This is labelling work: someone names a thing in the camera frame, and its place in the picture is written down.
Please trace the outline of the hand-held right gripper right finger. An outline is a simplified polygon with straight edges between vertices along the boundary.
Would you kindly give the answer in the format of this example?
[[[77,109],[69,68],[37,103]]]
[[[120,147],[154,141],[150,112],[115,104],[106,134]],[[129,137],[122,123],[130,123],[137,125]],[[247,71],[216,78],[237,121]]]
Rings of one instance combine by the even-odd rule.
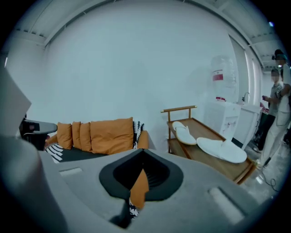
[[[184,178],[168,199],[146,202],[137,233],[246,233],[270,207],[217,170],[190,159],[154,151],[180,167]]]

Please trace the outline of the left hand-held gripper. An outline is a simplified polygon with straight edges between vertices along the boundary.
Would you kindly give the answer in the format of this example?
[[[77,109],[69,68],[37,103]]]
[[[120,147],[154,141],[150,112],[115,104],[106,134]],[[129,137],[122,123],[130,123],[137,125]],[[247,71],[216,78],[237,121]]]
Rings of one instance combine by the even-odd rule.
[[[57,125],[27,119],[30,106],[7,69],[0,66],[0,136],[19,136],[43,151],[48,135],[57,131]]]

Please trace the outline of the wide orange sofa cushion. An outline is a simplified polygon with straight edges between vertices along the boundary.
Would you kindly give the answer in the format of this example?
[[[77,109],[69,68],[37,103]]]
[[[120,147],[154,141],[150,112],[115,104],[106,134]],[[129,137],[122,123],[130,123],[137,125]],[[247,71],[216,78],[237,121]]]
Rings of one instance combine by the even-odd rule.
[[[133,148],[133,118],[90,123],[93,153],[112,155]]]

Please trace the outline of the orange sofa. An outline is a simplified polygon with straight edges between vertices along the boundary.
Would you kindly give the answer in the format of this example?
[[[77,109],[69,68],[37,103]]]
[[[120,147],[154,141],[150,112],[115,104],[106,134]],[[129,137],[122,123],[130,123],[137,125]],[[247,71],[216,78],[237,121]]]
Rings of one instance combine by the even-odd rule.
[[[144,130],[144,124],[141,122],[134,122],[134,133],[136,133],[136,146],[137,148],[148,149],[149,137],[148,132]],[[56,142],[57,136],[54,135],[52,138],[46,142],[51,144],[45,149],[54,161],[54,163],[59,163],[64,161],[63,148],[61,148]],[[144,169],[139,172],[138,178],[135,179],[135,183],[130,190],[130,205],[135,206],[135,208],[141,210],[145,204],[145,195],[149,191],[148,178]]]

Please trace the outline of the wooden shelf rack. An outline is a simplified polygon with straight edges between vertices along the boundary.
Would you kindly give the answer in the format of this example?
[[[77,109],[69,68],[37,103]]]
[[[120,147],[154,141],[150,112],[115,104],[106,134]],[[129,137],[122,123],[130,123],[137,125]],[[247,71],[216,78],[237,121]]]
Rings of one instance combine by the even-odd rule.
[[[197,108],[197,106],[185,106],[178,108],[164,109],[161,113],[167,113],[168,115],[168,152],[180,157],[195,160],[197,162],[204,163],[213,169],[219,171],[227,178],[231,179],[236,184],[242,184],[256,169],[255,163],[247,158],[246,161],[233,164],[231,162],[224,161],[219,158],[215,158],[204,151],[202,151],[197,145],[185,145],[178,141],[177,137],[172,137],[175,135],[175,130],[172,126],[173,121],[171,120],[171,112],[173,111],[188,111],[188,118],[179,120],[185,126],[189,127],[190,134],[194,138],[206,137],[213,140],[221,139],[225,141],[226,139],[219,133],[215,132],[213,129],[209,128],[199,120],[191,117],[191,110]]]

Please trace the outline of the white slipper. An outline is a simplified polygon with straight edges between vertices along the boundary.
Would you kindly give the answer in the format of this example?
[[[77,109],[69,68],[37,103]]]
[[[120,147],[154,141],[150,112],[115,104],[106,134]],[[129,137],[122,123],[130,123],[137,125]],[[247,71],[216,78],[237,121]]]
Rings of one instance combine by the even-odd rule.
[[[179,142],[186,145],[196,145],[196,139],[190,134],[188,126],[184,126],[181,122],[175,121],[172,123],[175,130],[176,138]]]
[[[218,159],[231,163],[243,163],[247,159],[246,152],[229,139],[221,141],[199,137],[196,142],[202,151]]]

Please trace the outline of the white water dispenser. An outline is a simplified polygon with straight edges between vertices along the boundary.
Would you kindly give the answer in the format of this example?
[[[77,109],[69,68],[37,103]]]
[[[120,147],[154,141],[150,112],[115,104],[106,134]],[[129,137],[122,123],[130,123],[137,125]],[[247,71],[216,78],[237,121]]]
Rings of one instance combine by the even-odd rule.
[[[203,123],[225,139],[232,140],[241,106],[235,103],[215,100],[208,101],[204,108]]]

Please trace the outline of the clear water bottle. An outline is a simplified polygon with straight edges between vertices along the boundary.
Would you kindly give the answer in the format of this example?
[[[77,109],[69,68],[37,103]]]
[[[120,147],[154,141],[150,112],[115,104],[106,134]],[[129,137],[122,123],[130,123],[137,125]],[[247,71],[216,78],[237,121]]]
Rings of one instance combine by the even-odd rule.
[[[236,76],[233,60],[225,55],[211,60],[211,77],[216,97],[232,101],[236,94]]]

